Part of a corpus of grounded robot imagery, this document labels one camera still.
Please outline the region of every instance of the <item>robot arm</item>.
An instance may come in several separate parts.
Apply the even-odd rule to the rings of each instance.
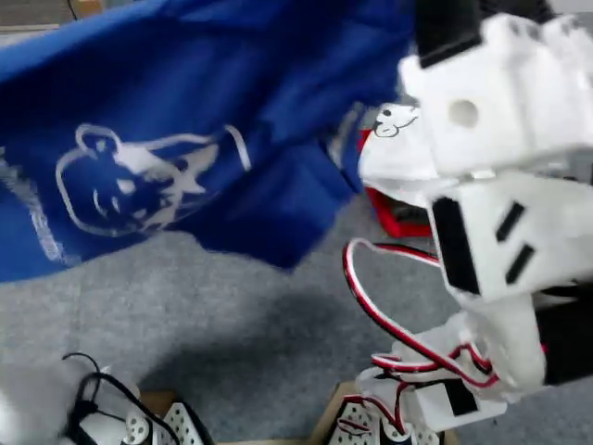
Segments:
[[[438,432],[499,415],[525,394],[593,373],[587,359],[568,360],[574,339],[593,333],[592,303],[534,304],[542,291],[583,294],[574,283],[593,276],[593,188],[533,172],[593,147],[593,40],[543,1],[524,10],[484,4],[418,1],[418,54],[400,63],[435,171],[450,180],[426,196],[430,262],[460,313],[411,334],[360,287],[352,268],[360,241],[345,249],[355,297],[397,340],[373,356],[359,387],[369,406],[396,406],[401,434],[406,422]]]

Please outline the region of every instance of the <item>blue fabric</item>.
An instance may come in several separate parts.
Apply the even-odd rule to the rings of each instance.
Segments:
[[[1,50],[0,281],[160,230],[296,265],[360,188],[356,125],[329,141],[393,99],[410,3],[144,0]]]

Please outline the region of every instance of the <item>floor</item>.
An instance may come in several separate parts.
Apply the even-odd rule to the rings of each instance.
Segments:
[[[69,16],[61,2],[3,0],[0,18]],[[141,388],[174,388],[217,440],[304,438],[335,384],[389,348],[342,275],[341,247],[359,235],[381,237],[363,197],[292,274],[167,234],[66,273],[0,286],[0,360],[41,364],[82,350]],[[456,310],[433,268],[368,252],[357,261],[370,294],[413,331]],[[592,412],[586,379],[459,434],[464,444],[580,445],[593,441]]]

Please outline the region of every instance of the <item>round hole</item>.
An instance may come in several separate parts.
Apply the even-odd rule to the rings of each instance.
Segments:
[[[527,33],[529,34],[529,37],[531,37],[534,40],[540,40],[541,38],[538,26],[530,26],[529,28],[527,28]]]
[[[509,28],[511,28],[512,33],[515,35],[519,35],[521,33],[521,30],[519,29],[519,25],[514,20],[512,20],[509,23]]]
[[[478,108],[469,100],[458,100],[449,106],[448,116],[461,127],[473,128],[478,123]]]

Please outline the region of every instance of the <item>mouse logo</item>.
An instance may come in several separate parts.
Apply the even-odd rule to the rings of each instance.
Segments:
[[[164,229],[215,196],[200,179],[219,159],[230,169],[251,168],[245,141],[231,125],[212,136],[123,142],[106,127],[84,123],[75,139],[77,147],[57,162],[57,188],[71,220],[94,235]]]
[[[378,137],[395,137],[399,134],[399,130],[412,125],[419,116],[420,111],[416,107],[383,105],[372,130]]]

